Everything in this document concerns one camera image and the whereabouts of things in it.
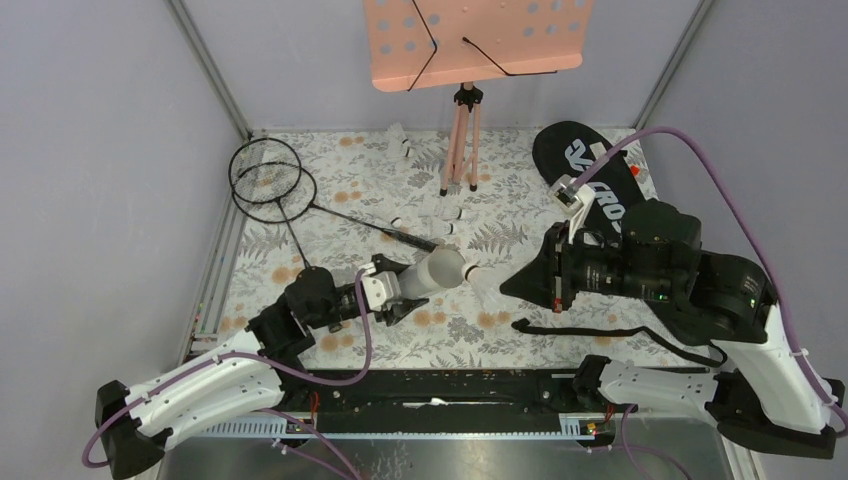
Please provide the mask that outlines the white shuttlecock tube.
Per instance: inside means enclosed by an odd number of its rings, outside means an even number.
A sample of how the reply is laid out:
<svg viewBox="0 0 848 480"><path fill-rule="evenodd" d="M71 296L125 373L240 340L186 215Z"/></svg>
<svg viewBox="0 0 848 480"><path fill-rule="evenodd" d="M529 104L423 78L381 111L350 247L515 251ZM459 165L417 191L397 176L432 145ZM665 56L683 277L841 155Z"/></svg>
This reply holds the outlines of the white shuttlecock tube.
<svg viewBox="0 0 848 480"><path fill-rule="evenodd" d="M436 249L398 275L400 295L420 299L461 285L464 257L450 249Z"/></svg>

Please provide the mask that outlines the pink music stand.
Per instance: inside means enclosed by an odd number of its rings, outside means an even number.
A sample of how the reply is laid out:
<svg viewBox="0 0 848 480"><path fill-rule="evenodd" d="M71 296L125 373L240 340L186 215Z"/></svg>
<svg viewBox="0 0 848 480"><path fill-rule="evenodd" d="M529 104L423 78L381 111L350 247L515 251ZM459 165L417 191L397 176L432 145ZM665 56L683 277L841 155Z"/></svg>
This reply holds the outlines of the pink music stand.
<svg viewBox="0 0 848 480"><path fill-rule="evenodd" d="M365 1L373 86L411 92L453 86L453 116L439 193L478 188L479 82L579 67L591 0Z"/></svg>

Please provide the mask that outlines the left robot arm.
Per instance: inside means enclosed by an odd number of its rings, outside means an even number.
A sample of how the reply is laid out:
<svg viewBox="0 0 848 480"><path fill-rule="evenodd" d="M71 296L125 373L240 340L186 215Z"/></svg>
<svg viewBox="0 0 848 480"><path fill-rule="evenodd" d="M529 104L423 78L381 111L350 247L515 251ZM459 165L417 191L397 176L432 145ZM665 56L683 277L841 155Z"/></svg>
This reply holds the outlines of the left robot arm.
<svg viewBox="0 0 848 480"><path fill-rule="evenodd" d="M212 350L131 387L117 380L101 386L96 432L82 463L106 468L114 479L130 479L213 425L279 404L288 411L301 409L310 397L307 384L355 385L372 362L369 321L395 324L439 288L424 261L408 265L381 254L344 287L336 285L329 270L306 267L275 302ZM314 346L313 330L354 317L366 333L360 370L341 379L308 373L299 356Z"/></svg>

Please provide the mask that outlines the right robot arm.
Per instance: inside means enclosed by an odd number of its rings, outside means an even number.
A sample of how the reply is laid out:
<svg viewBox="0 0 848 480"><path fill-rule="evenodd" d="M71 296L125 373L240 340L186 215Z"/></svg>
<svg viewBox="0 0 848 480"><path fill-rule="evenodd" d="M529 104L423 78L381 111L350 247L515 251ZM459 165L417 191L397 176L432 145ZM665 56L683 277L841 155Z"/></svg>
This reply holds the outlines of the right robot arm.
<svg viewBox="0 0 848 480"><path fill-rule="evenodd" d="M792 352L778 296L756 263L701 247L701 223L655 199L630 208L619 244L587 243L562 223L537 257L500 286L504 295L555 312L580 293L645 302L687 346L716 348L733 365L707 374L637 368L589 355L573 379L583 410L653 408L698 419L747 449L830 459L830 413L844 397L835 379L806 376Z"/></svg>

